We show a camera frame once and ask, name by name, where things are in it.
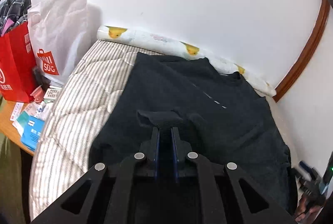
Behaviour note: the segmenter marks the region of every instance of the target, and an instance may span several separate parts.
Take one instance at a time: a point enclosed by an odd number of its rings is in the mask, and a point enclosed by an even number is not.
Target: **wooden table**
[[[29,150],[23,143],[21,142],[21,136],[19,132],[17,132],[16,128],[12,125],[12,121],[9,120],[12,115],[14,106],[16,102],[7,101],[2,110],[0,111],[0,132],[6,135],[12,142],[14,142],[17,146],[19,146],[22,150],[26,151],[30,155],[34,155],[34,152]]]

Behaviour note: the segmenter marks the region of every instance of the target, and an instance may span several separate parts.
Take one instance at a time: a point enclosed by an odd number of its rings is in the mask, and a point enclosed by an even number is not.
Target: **paper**
[[[21,112],[21,114],[17,117],[17,119],[13,122],[13,126],[17,129],[21,137],[23,135],[24,126],[29,121],[29,116],[36,113],[37,107],[38,104],[36,104],[35,102],[28,104]]]
[[[12,112],[12,115],[10,116],[11,121],[14,122],[18,118],[18,116],[20,115],[22,107],[23,107],[23,103],[16,102],[16,104],[14,106],[14,109],[13,109],[13,112]]]

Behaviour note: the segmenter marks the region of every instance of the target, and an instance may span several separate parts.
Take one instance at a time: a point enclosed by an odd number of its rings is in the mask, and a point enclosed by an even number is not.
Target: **screw head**
[[[235,170],[235,169],[237,169],[237,165],[234,162],[229,162],[227,164],[227,168],[231,169],[231,170]]]
[[[95,169],[96,170],[103,170],[105,168],[105,164],[104,163],[97,163],[96,165],[95,165]]]
[[[134,155],[134,158],[135,158],[135,159],[143,159],[143,158],[144,158],[144,153],[136,153],[136,154]]]
[[[188,158],[190,159],[196,159],[198,157],[198,154],[196,152],[189,152]]]

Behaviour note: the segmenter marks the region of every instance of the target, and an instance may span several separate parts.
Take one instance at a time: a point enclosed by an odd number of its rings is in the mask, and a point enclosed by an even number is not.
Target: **striped mattress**
[[[138,47],[98,40],[81,59],[55,101],[33,158],[29,186],[33,220],[88,170],[94,138],[113,111],[134,65]],[[285,123],[271,97],[273,118],[297,165]]]

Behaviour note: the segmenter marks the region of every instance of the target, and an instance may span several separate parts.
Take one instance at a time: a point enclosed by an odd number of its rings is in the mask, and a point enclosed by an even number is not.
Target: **black t-shirt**
[[[138,53],[126,87],[94,140],[89,167],[121,162],[149,140],[152,127],[140,126],[137,112],[175,110],[194,126],[179,133],[193,151],[211,162],[234,162],[290,213],[297,204],[290,152],[269,105],[235,72],[219,75],[209,60]]]

